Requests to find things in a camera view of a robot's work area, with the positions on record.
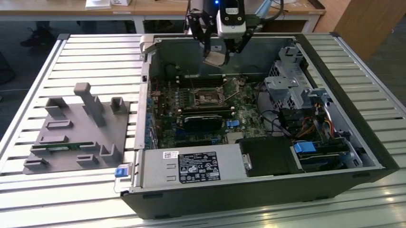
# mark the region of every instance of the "warning label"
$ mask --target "warning label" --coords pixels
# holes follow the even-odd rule
[[[178,161],[182,184],[221,180],[217,152],[180,154]]]

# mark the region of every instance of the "floor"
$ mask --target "floor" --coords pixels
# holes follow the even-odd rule
[[[0,85],[0,138],[3,137],[15,113],[21,107],[29,89],[38,76],[42,65],[47,59],[53,46],[26,48],[21,46],[31,35],[27,30],[34,27],[34,22],[0,22],[0,52],[17,72],[17,78],[7,84]],[[81,26],[70,22],[53,22],[53,33],[83,34]],[[98,33],[126,33],[122,21],[99,21]],[[406,104],[406,17],[388,36],[380,50],[368,62],[401,102]]]

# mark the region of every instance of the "aluminum workbench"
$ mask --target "aluminum workbench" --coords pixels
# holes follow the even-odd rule
[[[67,103],[79,103],[78,82],[93,85],[102,102],[118,95],[132,102],[125,161],[134,160],[141,35],[71,35],[57,41],[0,142],[0,227],[406,226],[406,109],[340,37],[306,37],[401,166],[399,172],[333,199],[164,220],[142,220],[121,200],[115,169],[25,175],[25,160],[49,114],[47,99],[63,96]]]

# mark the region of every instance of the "blue latch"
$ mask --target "blue latch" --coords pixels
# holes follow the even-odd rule
[[[115,177],[128,177],[129,176],[129,168],[117,168],[114,172]]]
[[[313,153],[317,151],[313,142],[298,142],[293,147],[297,153]]]
[[[237,127],[238,125],[241,125],[241,121],[240,120],[233,121],[233,127]]]

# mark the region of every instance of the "yellow wire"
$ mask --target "yellow wire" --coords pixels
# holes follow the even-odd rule
[[[304,133],[301,133],[297,137],[302,137],[304,135],[309,134],[310,132],[313,132],[316,126],[313,125]]]

